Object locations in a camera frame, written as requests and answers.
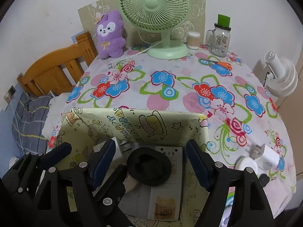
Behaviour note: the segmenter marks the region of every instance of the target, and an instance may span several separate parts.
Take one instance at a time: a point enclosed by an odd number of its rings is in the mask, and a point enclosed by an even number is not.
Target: desk fan
[[[265,62],[271,72],[268,72],[264,87],[267,86],[275,97],[286,97],[293,93],[298,84],[298,74],[292,61],[269,51],[265,55]]]
[[[182,24],[190,14],[192,0],[119,0],[122,16],[140,30],[161,32],[147,53],[159,59],[177,59],[188,55],[185,44],[170,40],[170,30]]]

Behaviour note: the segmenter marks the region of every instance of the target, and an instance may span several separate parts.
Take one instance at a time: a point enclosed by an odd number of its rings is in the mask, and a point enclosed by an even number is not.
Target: green sponge
[[[230,17],[218,14],[218,25],[219,26],[224,26],[224,27],[229,27],[230,23]]]

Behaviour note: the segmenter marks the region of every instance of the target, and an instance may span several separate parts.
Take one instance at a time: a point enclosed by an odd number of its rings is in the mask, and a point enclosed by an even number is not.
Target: table
[[[133,47],[118,59],[93,61],[67,99],[49,148],[60,144],[56,136],[73,107],[203,113],[209,127],[205,149],[214,161],[234,168],[240,157],[250,155],[252,145],[263,143],[280,155],[277,168],[265,172],[271,181],[264,188],[274,217],[280,214],[296,189],[292,148],[270,93],[250,68],[236,53],[217,58],[206,45],[175,60],[133,56],[144,49]],[[229,62],[232,70],[203,58]],[[227,205],[233,192],[231,188]]]

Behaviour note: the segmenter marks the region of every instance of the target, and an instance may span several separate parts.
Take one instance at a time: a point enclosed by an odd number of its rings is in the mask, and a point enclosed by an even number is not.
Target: wooden bed frame
[[[83,57],[89,66],[97,56],[97,50],[89,32],[76,37],[77,44],[53,51],[32,64],[24,76],[17,81],[22,88],[35,96],[48,94],[51,90],[56,95],[71,92],[73,87],[64,74],[61,65],[65,65],[77,83],[83,75],[78,58]]]

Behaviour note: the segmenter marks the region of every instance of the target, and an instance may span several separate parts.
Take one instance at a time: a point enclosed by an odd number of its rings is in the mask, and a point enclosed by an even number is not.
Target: green fan
[[[177,59],[188,55],[180,41],[170,40],[170,30],[182,24],[191,11],[192,0],[119,0],[122,16],[140,30],[161,32],[147,53],[159,59]]]

